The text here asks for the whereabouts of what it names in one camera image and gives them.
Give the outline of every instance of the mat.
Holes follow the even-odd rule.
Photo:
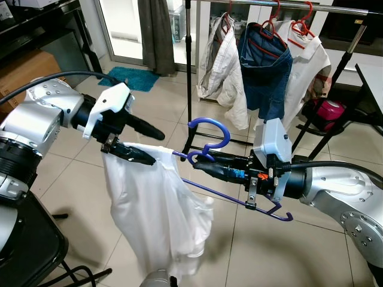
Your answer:
[[[127,79],[127,86],[131,90],[146,92],[153,88],[154,83],[159,78],[158,75],[152,73],[151,71],[124,67],[114,67],[108,75],[120,81],[126,81]],[[98,84],[100,86],[113,86],[108,79],[102,79]]]

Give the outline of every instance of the jeans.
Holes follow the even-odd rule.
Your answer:
[[[260,35],[260,27],[254,24],[247,26],[238,45],[247,108],[259,109],[258,117],[265,121],[282,119],[293,58],[277,36],[267,39]],[[271,35],[266,29],[263,32]]]

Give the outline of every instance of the purple hanger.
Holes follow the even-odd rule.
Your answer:
[[[195,164],[195,162],[193,161],[193,156],[195,155],[202,155],[204,157],[207,157],[208,159],[210,159],[211,161],[215,161],[214,160],[214,157],[212,157],[211,155],[209,155],[209,150],[211,148],[222,148],[224,146],[226,146],[229,142],[230,142],[230,132],[229,130],[227,129],[227,127],[220,123],[219,121],[217,120],[213,120],[212,118],[205,118],[205,117],[202,117],[202,118],[196,118],[194,119],[193,121],[189,122],[188,123],[188,126],[191,127],[191,128],[194,128],[196,127],[196,125],[200,124],[200,123],[210,123],[210,124],[213,124],[217,127],[220,128],[220,130],[223,132],[223,140],[218,143],[218,144],[206,144],[203,148],[202,151],[192,151],[188,154],[183,154],[179,151],[173,151],[173,154],[174,155],[177,155],[179,157],[183,157],[183,158],[187,158],[187,160],[191,163],[191,164]],[[190,185],[194,185],[195,187],[198,187],[198,188],[201,188],[203,190],[206,190],[206,191],[209,191],[210,193],[214,193],[218,196],[221,196],[221,197],[224,197],[225,199],[229,199],[237,204],[240,204],[240,205],[243,205],[245,206],[246,204],[243,202],[243,201],[240,201],[238,199],[235,199],[234,197],[231,197],[231,196],[228,196],[226,194],[223,194],[223,193],[220,193],[218,191],[215,191],[215,190],[212,190],[208,187],[204,187],[203,185],[201,184],[197,184],[193,181],[189,181],[188,179],[185,179],[185,178],[181,178],[183,180],[183,182],[186,182],[187,184],[190,184]],[[281,220],[281,221],[292,221],[293,220],[293,216],[291,215],[290,212],[287,212],[286,215],[287,217],[281,217],[281,216],[278,216],[278,215],[275,215],[273,214],[275,211],[277,211],[278,209],[280,209],[282,206],[280,203],[276,203],[276,202],[273,202],[273,204],[275,205],[272,209],[270,209],[269,211],[266,211],[266,210],[263,210],[263,209],[260,209],[260,208],[256,208],[255,210],[260,212],[260,213],[263,213],[263,214],[266,214],[266,215],[269,215],[271,216],[272,218],[275,218],[275,219],[278,219],[278,220]]]

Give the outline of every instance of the clothes rack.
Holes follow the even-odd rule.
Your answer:
[[[192,0],[186,0],[185,8],[186,8],[186,73],[187,73],[187,120],[188,122],[192,121],[192,37],[190,35],[190,7],[191,7],[191,1]],[[257,1],[257,0],[204,0],[205,2],[217,2],[217,3],[226,3],[226,4],[247,4],[247,5],[257,5],[257,6],[278,6],[278,3],[275,1]],[[310,6],[308,6],[305,3],[297,3],[297,2],[280,2],[281,7],[283,8],[289,8],[289,9],[300,9],[300,10],[309,10]],[[318,4],[312,4],[312,10],[313,11],[324,11],[329,13],[339,13],[339,14],[350,14],[350,15],[358,15],[358,16],[364,16],[365,20],[363,21],[363,24],[360,25],[360,28],[358,32],[356,33],[352,43],[350,44],[349,48],[345,52],[345,54],[342,56],[341,62],[338,64],[334,75],[332,76],[332,87],[338,77],[340,76],[341,72],[346,67],[346,64],[351,59],[352,52],[354,51],[356,45],[358,44],[360,38],[362,37],[364,31],[367,28],[368,22],[372,17],[375,17],[376,15],[381,15],[379,12],[375,11],[369,11],[364,9],[356,9],[356,8],[345,8],[345,7],[335,7],[335,6],[328,6],[328,5],[318,5]],[[297,147],[299,141],[303,138],[303,135],[306,133],[306,131],[309,128],[309,125],[311,124],[312,120],[314,119],[315,115],[317,114],[317,111],[319,110],[321,104],[324,102],[324,98],[321,98],[318,102],[318,104],[315,106],[312,117],[309,118],[303,127],[303,129],[300,131],[299,136],[295,140],[293,144],[293,151]],[[187,154],[189,153],[190,148],[193,149],[199,149],[201,150],[201,147],[193,146],[193,139],[195,135],[200,136],[206,136],[209,138],[216,138],[216,139],[223,139],[221,136],[215,136],[210,135],[207,133],[200,133],[197,132],[198,126],[188,129],[188,138],[185,143],[185,147],[182,151],[182,153]],[[244,145],[252,145],[253,143],[246,142],[246,141],[239,141],[235,139],[231,139],[231,142],[236,142],[239,144]],[[316,155],[312,154],[309,156],[311,159],[313,159]]]

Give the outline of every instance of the curtain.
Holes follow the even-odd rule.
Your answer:
[[[166,0],[138,0],[142,60],[153,72],[175,72],[172,31]]]

